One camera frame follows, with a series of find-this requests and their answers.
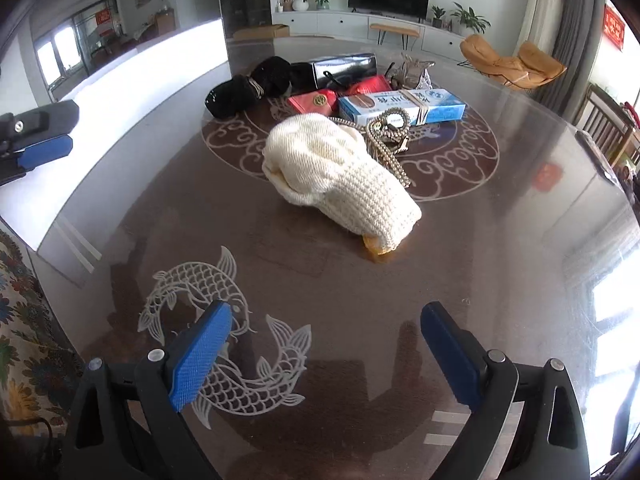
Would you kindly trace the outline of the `pearl beaded hair claw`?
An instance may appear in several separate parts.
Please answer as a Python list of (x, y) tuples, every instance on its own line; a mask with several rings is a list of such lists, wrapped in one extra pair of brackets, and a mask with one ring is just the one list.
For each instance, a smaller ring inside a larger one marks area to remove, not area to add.
[(385, 167), (404, 188), (411, 185), (411, 179), (396, 158), (397, 154), (408, 148), (409, 143), (410, 117), (405, 110), (400, 107), (384, 110), (369, 119), (364, 126), (339, 117), (330, 117), (330, 120), (334, 124), (357, 130), (367, 144), (369, 155)]

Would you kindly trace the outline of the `blue white carton box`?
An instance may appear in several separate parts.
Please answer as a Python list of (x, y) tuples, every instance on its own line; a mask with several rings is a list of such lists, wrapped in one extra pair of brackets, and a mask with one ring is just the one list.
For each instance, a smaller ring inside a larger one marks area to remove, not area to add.
[(462, 119), (466, 104), (445, 89), (396, 90), (338, 99), (340, 115), (362, 126), (392, 108), (404, 110), (410, 126), (423, 126)]

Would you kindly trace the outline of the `red snack packet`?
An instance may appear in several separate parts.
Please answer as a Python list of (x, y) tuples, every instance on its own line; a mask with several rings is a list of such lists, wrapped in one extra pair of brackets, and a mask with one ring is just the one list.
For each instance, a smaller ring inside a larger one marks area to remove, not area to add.
[(316, 113), (326, 117), (336, 114), (338, 95), (333, 90), (322, 89), (288, 97), (288, 104), (298, 114)]
[(392, 91), (392, 87), (387, 79), (383, 75), (375, 75), (355, 82), (347, 90), (343, 91), (342, 96), (356, 96), (357, 94), (373, 94), (387, 91)]

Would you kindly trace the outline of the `black rectangular box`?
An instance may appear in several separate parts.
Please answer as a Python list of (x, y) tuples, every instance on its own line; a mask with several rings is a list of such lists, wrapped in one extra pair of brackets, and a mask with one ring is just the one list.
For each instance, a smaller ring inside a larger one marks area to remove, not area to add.
[(292, 85), (305, 91), (347, 90), (356, 82), (378, 73), (373, 53), (315, 58), (292, 65)]

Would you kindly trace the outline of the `floral fabric sofa cover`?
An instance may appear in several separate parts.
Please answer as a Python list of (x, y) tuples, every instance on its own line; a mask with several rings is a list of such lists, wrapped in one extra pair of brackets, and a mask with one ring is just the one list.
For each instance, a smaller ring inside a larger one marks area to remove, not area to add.
[(14, 434), (66, 433), (84, 363), (53, 315), (26, 249), (1, 232), (1, 415), (39, 418)]

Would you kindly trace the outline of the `wooden dining chair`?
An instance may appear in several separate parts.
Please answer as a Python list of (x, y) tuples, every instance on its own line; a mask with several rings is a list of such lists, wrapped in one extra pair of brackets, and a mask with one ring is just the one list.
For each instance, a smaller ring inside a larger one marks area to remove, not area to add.
[(597, 84), (588, 84), (574, 125), (591, 136), (612, 167), (630, 162), (639, 170), (639, 126), (631, 112)]

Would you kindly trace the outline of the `orange lounge chair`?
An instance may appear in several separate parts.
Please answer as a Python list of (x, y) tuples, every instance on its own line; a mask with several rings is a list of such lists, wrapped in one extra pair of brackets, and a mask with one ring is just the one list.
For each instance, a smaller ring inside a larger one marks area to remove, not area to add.
[(567, 67), (525, 41), (514, 56), (501, 56), (484, 39), (474, 34), (460, 44), (465, 59), (481, 74), (516, 90), (535, 90), (561, 77)]

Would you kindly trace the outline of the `white tv cabinet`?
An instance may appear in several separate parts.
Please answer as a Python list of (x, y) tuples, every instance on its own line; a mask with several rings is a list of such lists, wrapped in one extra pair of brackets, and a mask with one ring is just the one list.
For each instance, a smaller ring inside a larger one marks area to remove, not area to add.
[(343, 11), (273, 12), (273, 24), (288, 25), (292, 36), (326, 36), (379, 46), (403, 47), (462, 63), (463, 37), (446, 29), (413, 23), (399, 18)]

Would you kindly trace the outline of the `small wooden bench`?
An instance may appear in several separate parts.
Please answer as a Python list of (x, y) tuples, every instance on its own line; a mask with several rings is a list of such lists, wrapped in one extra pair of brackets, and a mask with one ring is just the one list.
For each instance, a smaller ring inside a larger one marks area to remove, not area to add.
[(402, 50), (411, 50), (420, 39), (420, 30), (416, 28), (400, 27), (383, 23), (373, 23), (369, 28), (372, 32), (376, 32), (376, 44), (378, 46), (384, 44), (387, 35), (398, 36)]

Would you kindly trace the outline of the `green potted plant right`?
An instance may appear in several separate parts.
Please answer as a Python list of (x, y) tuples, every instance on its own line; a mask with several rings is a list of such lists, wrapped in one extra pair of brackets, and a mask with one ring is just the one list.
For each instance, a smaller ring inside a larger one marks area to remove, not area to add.
[(452, 20), (457, 23), (461, 36), (484, 35), (486, 30), (491, 28), (491, 22), (484, 15), (477, 14), (472, 6), (466, 8), (458, 2), (454, 2), (454, 10), (450, 12), (450, 15)]

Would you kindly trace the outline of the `grey curtain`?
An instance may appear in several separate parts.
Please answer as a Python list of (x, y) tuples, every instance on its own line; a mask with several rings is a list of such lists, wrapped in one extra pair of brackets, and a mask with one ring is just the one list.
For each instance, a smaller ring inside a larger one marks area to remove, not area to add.
[(534, 92), (534, 100), (571, 122), (588, 86), (600, 44), (605, 0), (564, 0), (552, 58), (566, 71)]

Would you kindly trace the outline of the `small dark potted plant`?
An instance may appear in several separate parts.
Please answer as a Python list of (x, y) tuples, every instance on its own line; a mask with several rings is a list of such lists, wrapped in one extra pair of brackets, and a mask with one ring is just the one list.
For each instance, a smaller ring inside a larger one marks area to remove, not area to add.
[(433, 18), (432, 26), (434, 28), (442, 28), (442, 21), (446, 16), (446, 10), (441, 6), (432, 6)]

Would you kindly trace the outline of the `red wall decoration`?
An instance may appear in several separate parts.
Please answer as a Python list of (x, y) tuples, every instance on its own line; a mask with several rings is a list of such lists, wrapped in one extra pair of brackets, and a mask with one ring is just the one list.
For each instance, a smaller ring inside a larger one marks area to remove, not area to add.
[(618, 50), (623, 50), (626, 25), (617, 12), (606, 4), (604, 6), (602, 32), (605, 38)]

